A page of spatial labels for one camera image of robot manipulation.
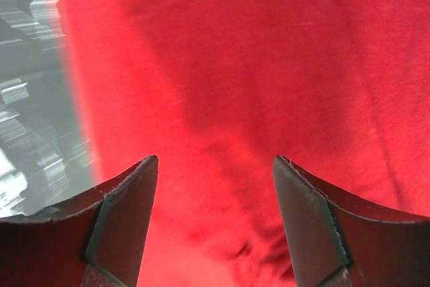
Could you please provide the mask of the red t shirt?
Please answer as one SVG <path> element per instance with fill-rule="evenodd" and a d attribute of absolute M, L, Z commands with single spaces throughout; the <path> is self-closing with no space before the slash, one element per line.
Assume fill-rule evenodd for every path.
<path fill-rule="evenodd" d="M 159 179 L 139 286 L 293 286 L 283 155 L 429 214 L 429 0 L 61 0 L 107 180 Z"/>

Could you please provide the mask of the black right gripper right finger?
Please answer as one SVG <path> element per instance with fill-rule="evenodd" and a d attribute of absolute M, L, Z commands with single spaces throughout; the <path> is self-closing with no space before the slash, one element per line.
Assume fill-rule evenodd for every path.
<path fill-rule="evenodd" d="M 285 157 L 275 190 L 297 286 L 428 286 L 429 218 L 375 204 Z"/>

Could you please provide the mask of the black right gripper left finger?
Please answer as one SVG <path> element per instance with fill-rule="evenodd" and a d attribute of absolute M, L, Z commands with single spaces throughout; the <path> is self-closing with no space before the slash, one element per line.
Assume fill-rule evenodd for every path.
<path fill-rule="evenodd" d="M 31 216 L 1 220 L 2 286 L 136 286 L 158 159 Z"/>

